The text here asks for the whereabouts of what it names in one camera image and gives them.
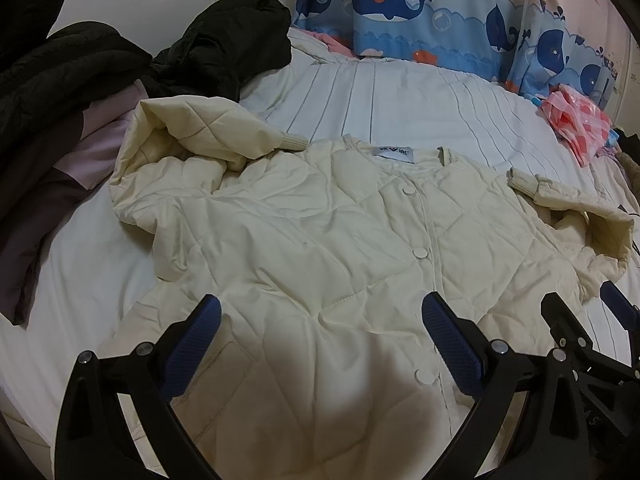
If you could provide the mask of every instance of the blue gripper pad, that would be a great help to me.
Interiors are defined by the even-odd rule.
[[[640,329],[640,312],[629,303],[629,300],[613,283],[604,282],[602,284],[600,297],[616,316],[622,328],[631,332]]]
[[[422,322],[444,359],[453,379],[465,395],[479,399],[482,385],[482,361],[455,323],[455,314],[435,293],[422,301]]]
[[[218,298],[207,294],[196,308],[199,309],[196,317],[164,364],[164,384],[160,393],[166,402],[187,390],[220,327],[222,307]]]

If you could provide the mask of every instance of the knit cuff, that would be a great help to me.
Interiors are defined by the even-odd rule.
[[[538,180],[536,177],[524,173],[523,171],[511,168],[508,175],[509,187],[524,193],[525,195],[533,198],[538,192]]]
[[[309,141],[305,139],[305,137],[298,135],[290,135],[284,134],[282,137],[282,142],[278,147],[280,150],[289,150],[291,152],[301,152],[306,150],[306,147],[309,145]]]

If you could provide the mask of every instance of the jacket sleeve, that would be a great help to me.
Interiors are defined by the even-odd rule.
[[[634,220],[615,204],[541,175],[513,168],[509,185],[535,205],[558,212],[543,225],[547,239],[571,261],[582,284],[581,301],[598,296],[603,282],[626,272],[633,243]]]
[[[114,211],[156,234],[156,274],[174,279],[194,242],[182,204],[218,190],[225,171],[241,171],[248,159],[306,145],[225,98],[140,101],[109,180]]]

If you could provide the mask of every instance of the whale curtain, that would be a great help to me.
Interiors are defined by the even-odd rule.
[[[569,84],[601,108],[629,42],[609,0],[296,0],[293,23],[359,56],[475,73],[527,96]]]
[[[607,105],[628,62],[630,31],[609,0],[527,0],[507,85],[547,97],[563,83]]]

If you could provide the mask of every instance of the cream quilted jacket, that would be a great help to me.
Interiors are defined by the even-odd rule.
[[[305,144],[222,98],[139,104],[109,185],[119,218],[155,235],[158,283],[100,354],[215,294],[222,326],[174,410],[223,479],[421,478],[469,405],[424,294],[546,354],[542,297],[579,316],[625,272],[632,219],[446,149],[409,164],[351,137]]]

